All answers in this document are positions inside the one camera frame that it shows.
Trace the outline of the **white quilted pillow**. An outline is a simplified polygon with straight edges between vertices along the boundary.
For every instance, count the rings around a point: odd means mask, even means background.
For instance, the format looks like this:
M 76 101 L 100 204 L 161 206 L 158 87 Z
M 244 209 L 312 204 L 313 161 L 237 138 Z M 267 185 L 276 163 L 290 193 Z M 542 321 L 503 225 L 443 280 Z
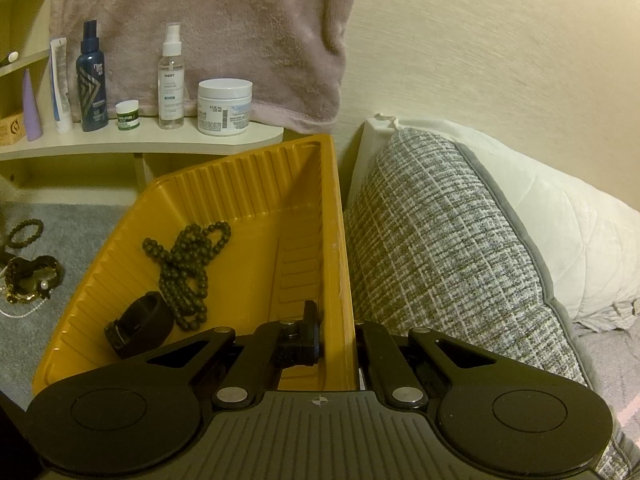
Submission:
M 638 321 L 638 211 L 478 130 L 443 119 L 367 119 L 349 203 L 376 153 L 403 128 L 436 133 L 475 154 L 526 227 L 550 271 L 556 298 L 575 323 L 601 333 L 628 330 Z

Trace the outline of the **small cardboard box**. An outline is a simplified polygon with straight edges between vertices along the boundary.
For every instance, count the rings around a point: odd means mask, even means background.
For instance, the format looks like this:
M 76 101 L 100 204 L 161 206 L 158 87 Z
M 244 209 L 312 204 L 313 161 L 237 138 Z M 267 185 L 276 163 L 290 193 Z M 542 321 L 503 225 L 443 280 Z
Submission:
M 17 112 L 0 119 L 0 145 L 9 146 L 26 136 L 24 113 Z

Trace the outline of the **white blue tube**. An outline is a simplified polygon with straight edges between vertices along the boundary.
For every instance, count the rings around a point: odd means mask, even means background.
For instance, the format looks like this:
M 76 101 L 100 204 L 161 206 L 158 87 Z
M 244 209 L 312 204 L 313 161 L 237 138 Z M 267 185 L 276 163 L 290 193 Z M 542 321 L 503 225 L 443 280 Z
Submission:
M 68 97 L 66 47 L 65 37 L 50 40 L 52 110 L 55 129 L 59 134 L 69 133 L 74 128 Z

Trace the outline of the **grey woven pillow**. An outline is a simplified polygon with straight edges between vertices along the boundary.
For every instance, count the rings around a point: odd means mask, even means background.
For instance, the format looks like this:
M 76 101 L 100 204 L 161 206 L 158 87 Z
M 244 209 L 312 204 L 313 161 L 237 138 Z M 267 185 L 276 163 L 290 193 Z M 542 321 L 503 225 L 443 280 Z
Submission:
M 355 315 L 388 330 L 427 395 L 422 408 L 367 396 L 401 477 L 638 474 L 544 260 L 468 148 L 395 133 L 345 228 Z

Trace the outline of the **dark blue spray bottle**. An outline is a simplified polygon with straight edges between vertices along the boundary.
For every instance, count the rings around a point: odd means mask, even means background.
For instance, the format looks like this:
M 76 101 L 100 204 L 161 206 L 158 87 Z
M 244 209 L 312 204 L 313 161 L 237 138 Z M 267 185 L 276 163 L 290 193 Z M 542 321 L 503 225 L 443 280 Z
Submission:
M 84 23 L 76 75 L 82 130 L 99 130 L 107 125 L 108 114 L 104 54 L 100 49 L 96 20 Z

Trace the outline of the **black wrist band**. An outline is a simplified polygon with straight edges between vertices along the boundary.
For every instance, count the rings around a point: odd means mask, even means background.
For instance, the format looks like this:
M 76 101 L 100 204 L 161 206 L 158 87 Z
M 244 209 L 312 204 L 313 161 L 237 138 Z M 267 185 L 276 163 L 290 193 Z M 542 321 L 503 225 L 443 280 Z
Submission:
M 104 327 L 104 335 L 123 360 L 160 348 L 174 323 L 171 308 L 156 290 L 134 300 L 119 318 Z

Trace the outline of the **white cream jar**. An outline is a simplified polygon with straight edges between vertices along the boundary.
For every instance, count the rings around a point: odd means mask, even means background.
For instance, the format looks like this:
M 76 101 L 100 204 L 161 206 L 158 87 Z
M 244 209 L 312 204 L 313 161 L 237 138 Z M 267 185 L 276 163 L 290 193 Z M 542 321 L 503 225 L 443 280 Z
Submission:
M 250 124 L 253 83 L 213 78 L 198 83 L 198 131 L 209 136 L 235 136 Z

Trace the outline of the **orange plastic tray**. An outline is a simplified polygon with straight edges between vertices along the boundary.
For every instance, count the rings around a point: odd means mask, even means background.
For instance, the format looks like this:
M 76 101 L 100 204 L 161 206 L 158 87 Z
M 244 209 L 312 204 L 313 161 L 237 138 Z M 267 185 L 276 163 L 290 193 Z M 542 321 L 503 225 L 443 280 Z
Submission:
M 240 335 L 269 321 L 295 321 L 318 304 L 322 356 L 287 370 L 285 390 L 356 386 L 342 200 L 334 143 L 326 134 L 258 148 L 155 179 L 119 221 L 68 302 L 32 388 L 112 364 L 104 328 L 157 288 L 160 268 L 146 238 L 174 244 L 189 224 L 229 223 L 229 244 L 208 266 L 208 327 Z

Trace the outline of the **cream wooden shelf unit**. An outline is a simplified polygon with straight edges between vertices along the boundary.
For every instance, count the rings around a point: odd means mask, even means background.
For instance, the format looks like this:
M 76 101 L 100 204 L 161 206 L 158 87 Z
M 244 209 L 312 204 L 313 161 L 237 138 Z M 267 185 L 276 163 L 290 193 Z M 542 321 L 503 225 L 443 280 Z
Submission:
M 42 135 L 1 150 L 1 198 L 5 202 L 129 205 L 160 174 L 281 141 L 280 128 L 251 124 L 238 136 L 198 132 L 193 120 L 177 130 L 142 118 L 130 132 L 115 124 L 88 133 L 58 133 L 53 122 L 48 27 L 51 0 L 1 0 L 1 52 L 17 52 L 1 70 L 1 114 L 22 106 L 22 81 L 32 78 Z

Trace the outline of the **grey fluffy mat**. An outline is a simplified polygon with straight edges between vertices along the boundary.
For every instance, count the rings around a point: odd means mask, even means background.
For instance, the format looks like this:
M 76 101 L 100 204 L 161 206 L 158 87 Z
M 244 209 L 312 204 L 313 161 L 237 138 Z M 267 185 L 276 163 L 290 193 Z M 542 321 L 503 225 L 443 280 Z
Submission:
M 38 240 L 9 252 L 25 260 L 52 257 L 55 266 L 32 271 L 21 282 L 24 292 L 43 286 L 48 296 L 11 304 L 1 293 L 1 391 L 20 408 L 32 400 L 32 378 L 80 280 L 126 211 L 124 206 L 25 204 L 1 205 L 1 237 L 20 223 L 42 222 Z

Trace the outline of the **clear spray bottle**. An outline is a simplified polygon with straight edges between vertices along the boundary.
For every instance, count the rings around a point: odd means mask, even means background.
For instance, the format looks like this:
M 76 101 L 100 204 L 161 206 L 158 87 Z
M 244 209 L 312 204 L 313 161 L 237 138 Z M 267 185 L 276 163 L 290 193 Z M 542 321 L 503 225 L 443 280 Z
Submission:
M 180 24 L 166 26 L 162 57 L 157 72 L 158 125 L 177 129 L 184 119 L 184 62 Z

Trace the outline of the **black white small tube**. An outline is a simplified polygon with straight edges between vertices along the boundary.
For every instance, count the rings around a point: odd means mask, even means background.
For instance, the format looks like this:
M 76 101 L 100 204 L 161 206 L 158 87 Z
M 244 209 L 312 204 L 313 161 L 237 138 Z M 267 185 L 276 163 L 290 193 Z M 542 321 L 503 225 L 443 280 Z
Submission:
M 0 61 L 0 67 L 8 66 L 18 60 L 20 54 L 17 51 L 12 51 L 8 53 L 2 60 Z

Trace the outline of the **small green label jar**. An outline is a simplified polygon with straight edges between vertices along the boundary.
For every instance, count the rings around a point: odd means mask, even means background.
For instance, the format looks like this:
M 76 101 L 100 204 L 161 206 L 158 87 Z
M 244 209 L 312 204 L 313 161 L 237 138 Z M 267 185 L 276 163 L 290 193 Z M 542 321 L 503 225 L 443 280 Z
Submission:
M 140 126 L 139 101 L 120 101 L 115 106 L 117 128 L 120 131 L 134 130 Z

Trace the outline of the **lavender tube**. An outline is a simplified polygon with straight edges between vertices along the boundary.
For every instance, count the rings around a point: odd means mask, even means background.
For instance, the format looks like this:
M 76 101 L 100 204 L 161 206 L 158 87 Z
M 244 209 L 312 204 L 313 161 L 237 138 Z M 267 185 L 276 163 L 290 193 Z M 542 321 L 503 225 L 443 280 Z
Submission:
M 28 68 L 24 70 L 23 75 L 22 100 L 26 139 L 28 142 L 34 142 L 42 137 L 42 127 L 34 87 L 32 86 L 32 77 Z

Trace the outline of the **pink hanging towel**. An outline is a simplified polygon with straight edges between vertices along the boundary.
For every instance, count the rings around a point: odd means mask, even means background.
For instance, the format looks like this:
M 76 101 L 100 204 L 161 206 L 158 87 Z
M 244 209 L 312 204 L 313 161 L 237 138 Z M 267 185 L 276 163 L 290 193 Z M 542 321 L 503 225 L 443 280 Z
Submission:
M 253 85 L 256 122 L 300 133 L 331 130 L 341 105 L 345 30 L 355 0 L 51 0 L 50 34 L 77 51 L 96 22 L 108 105 L 135 99 L 158 112 L 157 72 L 166 27 L 180 27 L 184 111 L 198 84 L 240 78 Z

